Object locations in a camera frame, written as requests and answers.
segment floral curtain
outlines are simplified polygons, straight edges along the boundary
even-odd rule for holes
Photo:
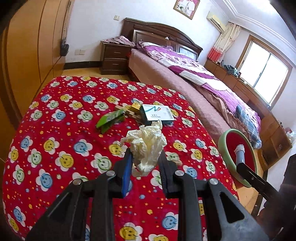
[[[225,52],[239,35],[240,30],[241,26],[229,22],[226,26],[226,31],[220,35],[207,57],[214,62],[221,62]]]

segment air conditioner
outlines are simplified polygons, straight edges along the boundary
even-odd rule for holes
[[[209,12],[207,15],[207,19],[221,32],[223,33],[226,30],[226,26],[220,21],[220,19],[214,15],[213,13]]]

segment silver bolt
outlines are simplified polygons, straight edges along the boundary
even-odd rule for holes
[[[74,179],[73,184],[74,185],[80,185],[82,183],[80,178]]]
[[[218,180],[216,178],[211,178],[210,179],[210,184],[217,185],[218,184]]]
[[[178,176],[178,177],[182,177],[184,175],[184,172],[182,170],[177,170],[175,171],[175,174]]]
[[[106,175],[109,177],[112,177],[115,175],[115,172],[113,170],[106,172]]]

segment red tablecloth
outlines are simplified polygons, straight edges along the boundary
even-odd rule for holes
[[[167,159],[181,160],[179,169],[193,178],[217,178],[237,195],[214,141],[180,93],[125,80],[61,76],[32,102],[11,143],[3,205],[17,235],[25,238],[73,179],[94,179],[124,156],[127,146],[120,147],[119,141],[139,124],[126,118],[104,135],[95,124],[115,105],[133,102],[168,105],[176,120],[162,130],[168,142]],[[158,167],[147,177],[131,177],[127,197],[113,204],[116,240],[177,240],[178,202],[165,198]],[[206,239],[203,212],[201,218]]]

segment blue plaid fabric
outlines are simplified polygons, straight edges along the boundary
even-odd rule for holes
[[[245,113],[245,111],[242,109],[240,105],[237,106],[235,110],[235,115],[236,118],[238,118],[242,123],[244,123],[249,131],[250,139],[251,139],[251,145],[254,149],[259,149],[262,147],[262,142],[259,137],[259,132],[255,125],[252,123],[250,120],[250,117],[248,114]]]

